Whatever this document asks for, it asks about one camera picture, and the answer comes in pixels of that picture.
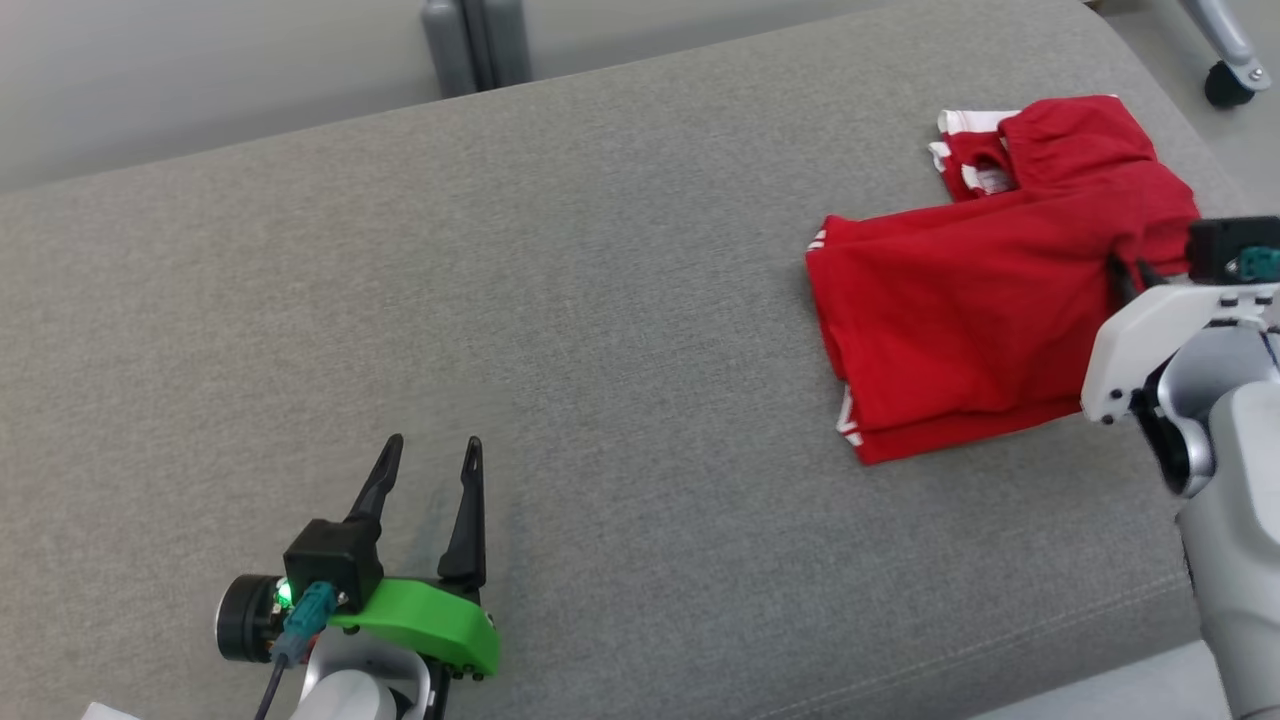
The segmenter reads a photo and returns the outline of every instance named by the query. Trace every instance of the gray floor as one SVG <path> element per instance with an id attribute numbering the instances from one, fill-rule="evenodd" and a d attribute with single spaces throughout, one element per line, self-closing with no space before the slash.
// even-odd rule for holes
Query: gray floor
<path id="1" fill-rule="evenodd" d="M 1272 73 L 1280 72 L 1280 3 L 1234 0 L 1233 8 Z M 1172 96 L 1260 213 L 1280 213 L 1280 87 L 1230 111 L 1204 101 L 1217 58 L 1174 0 L 1105 0 L 1103 17 Z M 983 715 L 975 720 L 1226 720 L 1213 657 L 1203 643 Z"/>
<path id="2" fill-rule="evenodd" d="M 1263 64 L 1280 77 L 1280 3 L 1230 4 Z M 1101 12 L 1256 200 L 1256 210 L 1280 213 L 1280 87 L 1235 110 L 1215 110 L 1203 83 L 1217 56 L 1175 0 L 1103 0 Z"/>

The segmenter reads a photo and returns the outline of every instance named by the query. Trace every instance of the black wheel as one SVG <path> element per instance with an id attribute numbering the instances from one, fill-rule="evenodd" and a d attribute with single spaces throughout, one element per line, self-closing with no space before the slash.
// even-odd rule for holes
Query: black wheel
<path id="1" fill-rule="evenodd" d="M 1240 85 L 1231 68 L 1219 60 L 1208 70 L 1208 78 L 1204 81 L 1204 97 L 1208 99 L 1210 105 L 1225 110 L 1253 100 L 1253 91 Z"/>
<path id="2" fill-rule="evenodd" d="M 241 575 L 218 603 L 214 637 L 227 660 L 270 662 L 270 644 L 280 634 L 283 619 L 271 612 L 276 580 L 270 575 Z"/>

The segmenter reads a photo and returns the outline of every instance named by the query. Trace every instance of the chair caster wheel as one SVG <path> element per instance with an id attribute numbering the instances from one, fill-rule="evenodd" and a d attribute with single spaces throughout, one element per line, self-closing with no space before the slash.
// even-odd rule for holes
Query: chair caster wheel
<path id="1" fill-rule="evenodd" d="M 1225 110 L 1253 100 L 1253 91 L 1240 85 L 1231 68 L 1219 60 L 1210 69 L 1208 78 L 1204 79 L 1204 97 L 1208 99 L 1210 105 Z"/>

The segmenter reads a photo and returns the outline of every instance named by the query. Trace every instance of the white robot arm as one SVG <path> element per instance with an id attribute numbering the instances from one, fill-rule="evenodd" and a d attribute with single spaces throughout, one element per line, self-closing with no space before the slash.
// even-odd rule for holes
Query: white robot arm
<path id="1" fill-rule="evenodd" d="M 435 717 L 438 698 L 431 675 L 426 661 L 411 650 L 370 633 L 328 628 L 311 651 L 302 697 L 289 719 Z M 393 683 L 404 692 L 396 691 Z"/>
<path id="2" fill-rule="evenodd" d="M 1188 498 L 1178 524 L 1231 712 L 1280 719 L 1280 331 L 1262 318 L 1280 220 L 1199 223 L 1188 255 L 1217 284 L 1151 287 L 1107 320 L 1080 404 L 1105 424 L 1137 416 Z"/>

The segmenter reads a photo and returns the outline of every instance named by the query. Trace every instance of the gray chair leg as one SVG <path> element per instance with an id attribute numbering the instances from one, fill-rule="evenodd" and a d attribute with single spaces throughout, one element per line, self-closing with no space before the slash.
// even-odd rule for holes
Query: gray chair leg
<path id="1" fill-rule="evenodd" d="M 457 97 L 476 92 L 467 23 L 458 0 L 424 0 L 422 29 L 440 82 L 440 95 Z"/>
<path id="2" fill-rule="evenodd" d="M 532 79 L 521 0 L 484 0 L 484 13 L 489 24 L 494 85 L 508 87 Z"/>
<path id="3" fill-rule="evenodd" d="M 1226 0 L 1181 0 L 1181 4 L 1242 87 L 1252 92 L 1271 87 L 1271 76 L 1258 61 Z"/>
<path id="4" fill-rule="evenodd" d="M 480 92 L 498 87 L 493 72 L 493 42 L 489 38 L 489 17 L 484 0 L 462 0 L 467 37 L 471 40 L 471 67 L 476 70 Z"/>

